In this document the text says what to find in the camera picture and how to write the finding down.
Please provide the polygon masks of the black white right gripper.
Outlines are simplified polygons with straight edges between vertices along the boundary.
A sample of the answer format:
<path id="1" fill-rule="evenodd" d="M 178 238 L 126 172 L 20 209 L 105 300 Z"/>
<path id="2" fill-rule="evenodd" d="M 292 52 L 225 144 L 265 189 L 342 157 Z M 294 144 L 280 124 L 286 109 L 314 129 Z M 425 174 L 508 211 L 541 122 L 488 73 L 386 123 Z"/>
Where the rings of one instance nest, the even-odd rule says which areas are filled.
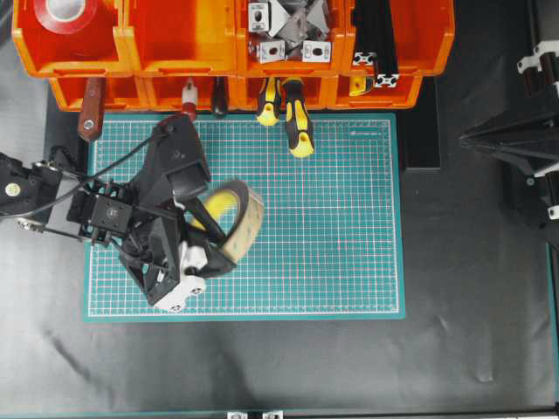
<path id="1" fill-rule="evenodd" d="M 466 148 L 516 167 L 508 182 L 511 207 L 558 249 L 558 41 L 542 40 L 521 58 L 517 71 L 528 96 L 476 127 L 460 142 Z"/>

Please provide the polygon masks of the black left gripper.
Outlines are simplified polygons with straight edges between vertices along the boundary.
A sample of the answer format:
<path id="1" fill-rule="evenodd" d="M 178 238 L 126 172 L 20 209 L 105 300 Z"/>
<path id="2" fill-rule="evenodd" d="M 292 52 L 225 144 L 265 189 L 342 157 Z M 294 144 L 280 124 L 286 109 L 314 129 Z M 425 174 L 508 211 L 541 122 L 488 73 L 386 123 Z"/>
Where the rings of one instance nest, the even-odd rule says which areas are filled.
<path id="1" fill-rule="evenodd" d="M 194 123 L 186 115 L 158 122 L 138 172 L 128 181 L 88 182 L 67 220 L 93 244 L 113 245 L 148 304 L 179 313 L 205 290 L 205 280 L 237 263 L 213 244 L 226 235 L 199 199 L 210 171 Z"/>

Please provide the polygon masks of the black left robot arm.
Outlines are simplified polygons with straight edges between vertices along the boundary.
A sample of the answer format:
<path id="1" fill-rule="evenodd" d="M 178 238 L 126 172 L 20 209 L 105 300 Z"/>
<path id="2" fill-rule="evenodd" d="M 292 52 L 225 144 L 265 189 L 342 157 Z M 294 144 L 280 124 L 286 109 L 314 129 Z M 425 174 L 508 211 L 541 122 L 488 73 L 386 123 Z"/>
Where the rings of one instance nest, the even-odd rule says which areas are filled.
<path id="1" fill-rule="evenodd" d="M 204 292 L 206 279 L 236 268 L 226 234 L 199 198 L 210 171 L 189 117 L 158 122 L 127 155 L 94 175 L 75 175 L 77 185 L 61 195 L 64 176 L 49 163 L 27 168 L 2 155 L 1 218 L 44 232 L 53 207 L 70 200 L 74 238 L 113 246 L 148 304 L 171 313 Z"/>

